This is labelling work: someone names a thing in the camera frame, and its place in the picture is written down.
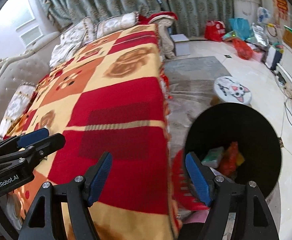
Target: trash can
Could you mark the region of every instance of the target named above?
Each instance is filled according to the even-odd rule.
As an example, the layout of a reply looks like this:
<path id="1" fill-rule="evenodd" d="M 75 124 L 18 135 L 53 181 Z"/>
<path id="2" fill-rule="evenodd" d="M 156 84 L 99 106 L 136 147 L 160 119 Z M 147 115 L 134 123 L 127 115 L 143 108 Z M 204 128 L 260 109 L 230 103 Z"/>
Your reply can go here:
<path id="1" fill-rule="evenodd" d="M 278 180 L 282 155 L 273 127 L 251 107 L 223 103 L 204 111 L 190 127 L 185 153 L 195 152 L 203 160 L 210 149 L 227 149 L 236 141 L 245 162 L 238 167 L 235 182 L 255 181 L 266 198 Z"/>

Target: screw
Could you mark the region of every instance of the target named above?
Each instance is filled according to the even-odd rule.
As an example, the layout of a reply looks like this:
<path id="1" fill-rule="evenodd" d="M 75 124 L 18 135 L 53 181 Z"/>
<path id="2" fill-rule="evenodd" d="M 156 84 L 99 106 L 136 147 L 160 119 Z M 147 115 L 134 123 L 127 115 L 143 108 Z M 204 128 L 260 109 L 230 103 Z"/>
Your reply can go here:
<path id="1" fill-rule="evenodd" d="M 84 179 L 83 176 L 77 176 L 77 177 L 75 178 L 75 181 L 76 181 L 76 182 L 81 182 L 83 179 Z"/>
<path id="2" fill-rule="evenodd" d="M 255 181 L 250 181 L 250 182 L 248 182 L 248 184 L 249 184 L 249 186 L 251 186 L 251 187 L 256 187 L 256 186 L 257 186 L 257 184 L 256 184 Z"/>
<path id="3" fill-rule="evenodd" d="M 43 188 L 48 188 L 49 186 L 50 186 L 50 183 L 49 182 L 44 182 Z"/>
<path id="4" fill-rule="evenodd" d="M 224 181 L 224 177 L 221 176 L 221 175 L 216 176 L 215 179 L 216 179 L 216 181 L 218 181 L 218 182 L 223 182 L 223 181 Z"/>

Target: carpet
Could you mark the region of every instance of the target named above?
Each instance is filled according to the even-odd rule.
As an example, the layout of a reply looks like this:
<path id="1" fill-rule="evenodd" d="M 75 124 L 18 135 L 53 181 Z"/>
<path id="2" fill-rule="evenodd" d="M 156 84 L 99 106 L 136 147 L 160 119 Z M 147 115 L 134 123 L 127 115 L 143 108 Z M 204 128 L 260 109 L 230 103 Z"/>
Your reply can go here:
<path id="1" fill-rule="evenodd" d="M 215 79 L 231 75 L 215 57 L 193 57 L 167 61 L 165 62 L 165 74 L 169 79 L 170 95 L 173 97 L 169 100 L 171 110 L 169 127 L 172 136 L 170 149 L 173 158 L 184 147 L 193 121 L 210 107 L 210 101 L 215 95 L 213 89 Z M 266 201 L 279 231 L 280 192 L 278 183 Z M 230 217 L 229 222 L 233 223 L 233 219 Z M 185 229 L 181 231 L 179 240 L 187 238 L 183 231 Z M 231 231 L 225 232 L 225 239 Z"/>

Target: cat cartoon stool top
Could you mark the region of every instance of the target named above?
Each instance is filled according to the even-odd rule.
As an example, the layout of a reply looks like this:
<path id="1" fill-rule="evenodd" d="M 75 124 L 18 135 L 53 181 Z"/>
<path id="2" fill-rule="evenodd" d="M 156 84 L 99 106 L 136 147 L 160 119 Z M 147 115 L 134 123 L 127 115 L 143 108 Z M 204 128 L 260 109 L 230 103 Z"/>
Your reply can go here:
<path id="1" fill-rule="evenodd" d="M 239 103 L 249 105 L 252 101 L 251 91 L 233 77 L 220 77 L 214 82 L 214 91 L 222 102 Z M 215 105 L 216 99 L 212 99 L 211 105 Z"/>

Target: checkered blanket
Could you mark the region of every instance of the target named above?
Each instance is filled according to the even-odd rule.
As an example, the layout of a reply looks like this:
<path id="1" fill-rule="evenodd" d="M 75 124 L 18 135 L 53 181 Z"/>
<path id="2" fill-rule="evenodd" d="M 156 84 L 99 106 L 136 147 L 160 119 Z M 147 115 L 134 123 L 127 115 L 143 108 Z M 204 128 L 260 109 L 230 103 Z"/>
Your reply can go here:
<path id="1" fill-rule="evenodd" d="M 23 217 L 43 182 L 68 183 L 109 151 L 111 172 L 89 210 L 101 239 L 177 235 L 160 70 L 157 26 L 140 25 L 88 44 L 38 84 L 34 103 L 10 135 L 47 127 L 62 133 L 66 145 L 15 191 Z M 67 204 L 62 210 L 74 239 Z"/>

